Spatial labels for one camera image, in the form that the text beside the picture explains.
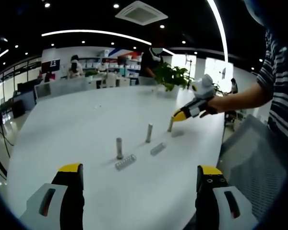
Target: led light strip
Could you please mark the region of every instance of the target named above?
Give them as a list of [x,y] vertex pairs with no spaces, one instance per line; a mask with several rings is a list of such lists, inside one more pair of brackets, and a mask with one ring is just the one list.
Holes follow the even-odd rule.
[[228,62],[227,42],[226,42],[225,30],[224,30],[224,26],[221,20],[220,13],[217,10],[216,3],[214,2],[214,0],[207,0],[207,2],[209,3],[209,6],[216,18],[216,23],[217,23],[217,26],[219,27],[219,31],[220,31],[221,38],[222,38],[225,62]]
[[[131,39],[131,40],[134,40],[137,42],[142,42],[142,43],[145,43],[145,44],[150,45],[150,46],[152,45],[151,42],[147,42],[147,41],[142,40],[140,38],[136,38],[136,37],[132,37],[132,36],[124,35],[124,34],[118,34],[118,33],[114,33],[114,32],[102,31],[102,30],[61,30],[61,31],[54,31],[54,32],[42,34],[42,37],[49,36],[49,35],[65,34],[65,33],[96,33],[96,34],[113,35],[113,36],[128,38],[128,39]],[[163,49],[163,51],[165,51],[171,55],[175,55],[173,52],[171,52],[167,49]]]
[[9,50],[7,49],[7,50],[3,51],[2,53],[0,53],[0,57],[2,57],[3,55],[5,55],[8,51],[9,51]]

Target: air conditioning vent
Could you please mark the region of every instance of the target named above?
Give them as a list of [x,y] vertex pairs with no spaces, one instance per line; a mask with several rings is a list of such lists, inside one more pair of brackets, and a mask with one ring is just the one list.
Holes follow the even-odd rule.
[[141,1],[135,1],[125,7],[115,17],[139,25],[148,25],[168,18],[164,13]]

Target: metal cylinder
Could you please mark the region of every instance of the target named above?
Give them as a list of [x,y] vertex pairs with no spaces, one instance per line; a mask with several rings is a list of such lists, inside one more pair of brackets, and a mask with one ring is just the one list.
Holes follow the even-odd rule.
[[121,138],[116,138],[116,149],[117,149],[117,159],[123,159],[123,151],[122,151],[122,140]]
[[168,132],[172,131],[172,127],[173,127],[173,117],[171,118],[170,122],[169,122],[169,126],[168,126]]
[[148,131],[147,131],[147,137],[146,137],[146,143],[150,142],[150,139],[152,137],[152,131],[153,131],[153,125],[148,124]]

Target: ceiling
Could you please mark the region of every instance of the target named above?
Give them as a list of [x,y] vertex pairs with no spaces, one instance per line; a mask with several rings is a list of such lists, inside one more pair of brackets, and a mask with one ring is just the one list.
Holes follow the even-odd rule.
[[[51,4],[49,8],[44,7],[45,1]],[[165,48],[200,49],[199,57],[213,56],[203,52],[203,49],[223,52],[220,32],[206,0],[180,0],[179,4],[170,4],[168,0],[142,0],[168,16],[165,20],[146,26],[115,18],[115,15],[134,2],[133,0],[45,1],[0,1],[0,35],[8,39],[7,43],[1,43],[0,46],[2,50],[9,49],[9,52],[0,58],[0,71],[8,64],[12,65],[28,56],[41,54],[43,49],[51,48],[52,43],[55,47],[81,46],[81,41],[85,40],[85,46],[111,46],[111,42],[115,42],[115,47],[119,48],[147,48],[146,44],[106,34],[41,36],[47,32],[70,29],[110,31],[146,41],[152,41],[157,36],[164,41]],[[119,4],[120,8],[114,9],[114,3]],[[248,14],[242,0],[215,0],[215,3],[225,28],[228,53],[240,58],[229,61],[237,65],[243,63],[249,70],[251,66],[259,69],[259,59],[264,57],[265,50],[264,28]]]

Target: white table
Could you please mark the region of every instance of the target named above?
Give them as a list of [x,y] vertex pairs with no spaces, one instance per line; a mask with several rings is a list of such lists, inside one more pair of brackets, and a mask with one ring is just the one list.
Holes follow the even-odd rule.
[[[84,165],[85,230],[181,230],[195,213],[199,164],[216,165],[224,115],[174,123],[170,117],[193,98],[181,90],[177,100],[157,97],[154,87],[86,91],[42,101],[29,115],[8,168],[8,200],[20,217],[28,198],[50,183],[58,168]],[[148,123],[152,141],[145,143]],[[137,161],[115,169],[115,139],[125,156]],[[157,156],[150,150],[167,147]]]

